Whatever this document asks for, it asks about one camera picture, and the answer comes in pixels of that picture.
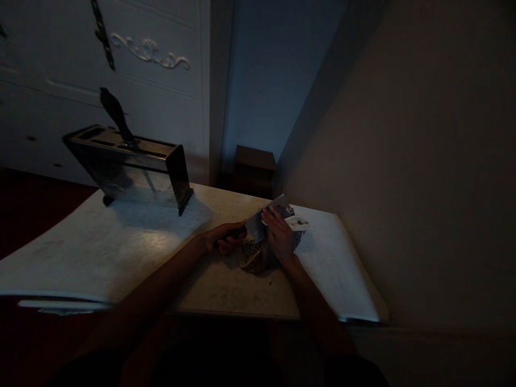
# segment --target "person's right hand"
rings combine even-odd
[[[292,251],[292,230],[281,214],[274,208],[262,210],[262,219],[267,223],[267,239],[281,265],[285,266],[294,260]]]

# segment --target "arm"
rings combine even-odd
[[[289,225],[273,207],[263,209],[262,219],[268,224],[269,245],[292,286],[301,319],[308,325],[321,357],[331,359],[339,354],[355,354],[355,346],[346,329],[292,252]]]
[[[96,349],[109,349],[128,355],[166,311],[201,258],[208,252],[216,252],[213,248],[216,241],[219,252],[226,256],[242,243],[233,238],[228,238],[227,242],[220,238],[244,224],[223,224],[193,238],[107,315],[75,357]]]

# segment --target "person's left hand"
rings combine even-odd
[[[235,247],[242,246],[242,239],[244,239],[247,236],[247,231],[241,233],[238,239],[234,239],[231,237],[227,239],[222,238],[230,231],[238,230],[239,228],[242,228],[245,225],[245,220],[238,223],[224,223],[204,233],[203,239],[206,243],[208,251],[212,254],[215,252],[219,252],[224,256],[230,256],[231,254],[233,254]],[[214,248],[215,242],[218,242],[218,249]]]

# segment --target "forearm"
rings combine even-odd
[[[298,257],[283,264],[294,292],[301,319],[307,324],[323,358],[354,353],[355,346],[319,289],[310,279]]]
[[[138,285],[106,316],[76,357],[99,348],[128,354],[166,311],[188,275],[205,255],[203,238],[202,235],[193,238]]]

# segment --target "white cabinet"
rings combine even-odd
[[[190,180],[213,184],[233,2],[98,0],[115,70],[95,35],[92,3],[0,4],[0,163],[92,184],[61,137],[114,125],[98,96],[107,87],[133,134],[182,144]]]

